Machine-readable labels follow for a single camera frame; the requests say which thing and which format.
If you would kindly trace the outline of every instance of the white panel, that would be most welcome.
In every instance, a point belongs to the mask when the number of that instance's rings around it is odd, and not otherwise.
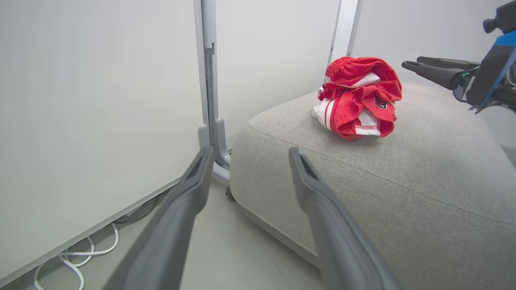
[[[344,9],[341,9],[338,14],[337,31],[335,33],[331,61],[347,55],[357,3],[358,0],[342,0],[341,5],[344,6]]]
[[[202,123],[193,8],[0,2],[0,279],[186,169]]]
[[[435,85],[401,67],[418,56],[463,59],[480,62],[492,47],[497,29],[486,34],[482,21],[494,18],[496,8],[509,0],[363,0],[353,57],[374,56],[386,60],[398,73],[401,84],[411,80]],[[496,139],[516,148],[516,117],[501,108],[479,114]]]
[[[228,148],[252,117],[322,85],[337,8],[338,0],[216,1]]]

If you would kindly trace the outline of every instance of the gray ottoman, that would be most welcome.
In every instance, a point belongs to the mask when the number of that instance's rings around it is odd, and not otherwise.
[[[311,116],[315,93],[252,119],[231,190],[317,265],[287,152],[303,148],[406,289],[516,288],[516,170],[479,116],[438,86],[403,83],[394,132],[345,141]]]

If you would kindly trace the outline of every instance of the floor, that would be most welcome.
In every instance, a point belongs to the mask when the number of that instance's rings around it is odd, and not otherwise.
[[[317,268],[249,220],[224,192],[225,186],[213,182],[206,207],[196,217],[181,289],[323,289]],[[80,268],[86,290],[102,289],[154,213],[134,224],[118,226],[117,247]],[[95,250],[107,249],[113,244],[112,231],[109,225],[93,234]],[[85,251],[87,247],[82,241],[71,250]],[[31,271],[2,290],[34,289],[33,275]],[[79,287],[75,273],[58,259],[45,264],[40,284],[46,290]]]

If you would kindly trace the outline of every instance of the white cable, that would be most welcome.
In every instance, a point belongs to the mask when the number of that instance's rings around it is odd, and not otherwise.
[[[111,248],[104,250],[104,251],[95,252],[95,244],[93,243],[93,240],[91,239],[91,237],[88,236],[87,239],[90,242],[90,251],[89,252],[61,252],[61,253],[55,255],[55,257],[58,256],[59,259],[65,265],[67,265],[70,269],[72,269],[77,274],[77,276],[79,277],[79,282],[80,282],[79,290],[84,289],[84,276],[80,272],[79,267],[86,265],[86,263],[88,263],[91,260],[92,256],[107,254],[107,253],[113,251],[113,249],[118,245],[117,226],[114,223],[112,223],[111,225],[113,226],[113,230],[115,231],[115,243],[111,246]],[[79,264],[73,264],[72,262],[70,262],[70,260],[68,260],[68,256],[88,256],[88,257],[84,261],[80,262]],[[36,272],[34,272],[34,287],[37,290],[44,290],[43,287],[41,287],[41,285],[39,284],[38,275],[39,275],[39,271],[41,270],[41,268],[43,267],[43,265],[45,263],[39,265],[38,268],[36,268]]]

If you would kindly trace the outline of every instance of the metal bracket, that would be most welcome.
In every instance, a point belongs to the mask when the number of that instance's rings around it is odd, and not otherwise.
[[[202,124],[199,126],[198,129],[199,132],[199,145],[201,148],[203,147],[209,147],[210,141],[209,141],[209,127],[206,124]],[[222,181],[229,185],[230,177],[229,177],[229,170],[218,165],[217,163],[213,163],[213,172],[212,175],[216,177],[219,181]]]
[[[225,142],[225,128],[224,120],[218,118],[215,121],[215,160],[229,167],[231,163],[231,155],[228,152],[228,148]]]

